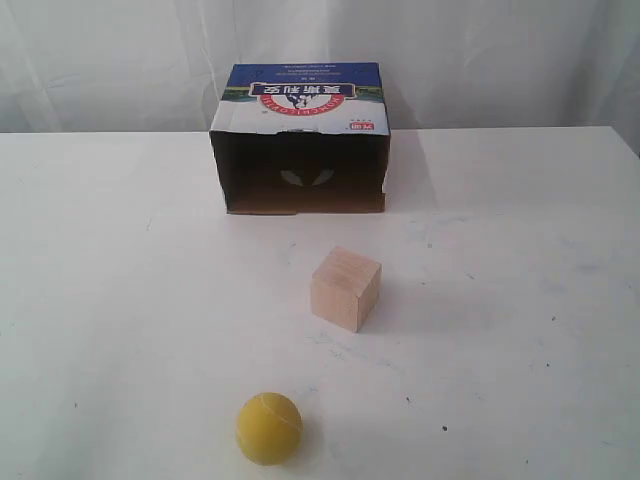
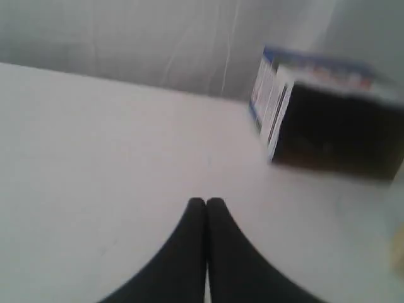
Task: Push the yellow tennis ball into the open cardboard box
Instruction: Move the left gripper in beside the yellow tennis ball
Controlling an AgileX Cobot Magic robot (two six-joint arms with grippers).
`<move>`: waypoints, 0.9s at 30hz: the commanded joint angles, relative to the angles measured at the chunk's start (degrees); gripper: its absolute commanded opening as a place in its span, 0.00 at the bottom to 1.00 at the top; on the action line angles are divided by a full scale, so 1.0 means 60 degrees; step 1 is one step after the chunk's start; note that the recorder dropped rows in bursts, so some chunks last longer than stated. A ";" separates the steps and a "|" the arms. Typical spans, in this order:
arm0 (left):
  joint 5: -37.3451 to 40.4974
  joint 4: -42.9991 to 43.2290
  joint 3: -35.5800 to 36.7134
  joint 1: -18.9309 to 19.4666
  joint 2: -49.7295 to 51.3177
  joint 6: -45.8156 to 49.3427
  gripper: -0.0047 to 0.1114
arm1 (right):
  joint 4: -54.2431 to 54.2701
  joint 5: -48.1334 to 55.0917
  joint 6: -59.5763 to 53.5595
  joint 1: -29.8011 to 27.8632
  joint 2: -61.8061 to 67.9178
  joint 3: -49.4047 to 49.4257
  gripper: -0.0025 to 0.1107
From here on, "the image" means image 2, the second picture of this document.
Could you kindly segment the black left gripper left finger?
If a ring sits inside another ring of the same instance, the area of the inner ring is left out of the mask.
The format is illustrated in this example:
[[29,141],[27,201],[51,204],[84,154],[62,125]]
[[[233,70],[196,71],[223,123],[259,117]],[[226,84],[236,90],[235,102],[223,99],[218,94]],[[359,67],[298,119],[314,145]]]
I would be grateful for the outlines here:
[[191,198],[175,230],[152,259],[103,302],[203,302],[206,203]]

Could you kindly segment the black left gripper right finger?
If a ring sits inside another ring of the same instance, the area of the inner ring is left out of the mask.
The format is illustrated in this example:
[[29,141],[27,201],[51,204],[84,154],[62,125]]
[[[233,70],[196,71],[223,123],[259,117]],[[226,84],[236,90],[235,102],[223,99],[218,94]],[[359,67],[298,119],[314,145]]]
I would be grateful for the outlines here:
[[241,232],[221,198],[206,203],[212,302],[285,302],[280,274]]

